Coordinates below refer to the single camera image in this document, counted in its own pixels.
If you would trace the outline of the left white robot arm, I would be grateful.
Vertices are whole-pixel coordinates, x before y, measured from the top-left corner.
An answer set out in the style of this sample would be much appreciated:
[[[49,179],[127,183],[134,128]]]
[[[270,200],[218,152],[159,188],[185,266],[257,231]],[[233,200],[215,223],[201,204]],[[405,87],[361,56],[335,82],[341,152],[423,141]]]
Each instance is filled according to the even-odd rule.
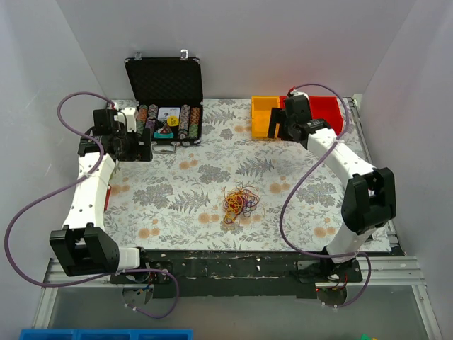
[[[139,247],[121,247],[106,233],[104,212],[113,194],[110,177],[120,162],[149,162],[151,131],[147,112],[134,107],[93,112],[93,127],[80,139],[80,182],[60,230],[50,246],[68,276],[126,271],[135,283],[150,277],[150,265]]]

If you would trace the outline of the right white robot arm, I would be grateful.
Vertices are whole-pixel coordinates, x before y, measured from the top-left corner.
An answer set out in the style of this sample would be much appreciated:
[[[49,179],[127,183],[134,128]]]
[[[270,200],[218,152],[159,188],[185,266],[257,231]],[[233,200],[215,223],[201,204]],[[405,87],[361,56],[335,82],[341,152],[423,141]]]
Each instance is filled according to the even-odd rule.
[[[309,98],[290,94],[284,108],[271,111],[268,133],[297,142],[319,157],[340,180],[345,190],[341,205],[343,223],[333,240],[319,254],[321,275],[336,281],[346,272],[345,262],[357,256],[359,248],[380,227],[396,216],[394,173],[378,169],[354,153],[323,118],[313,118]]]

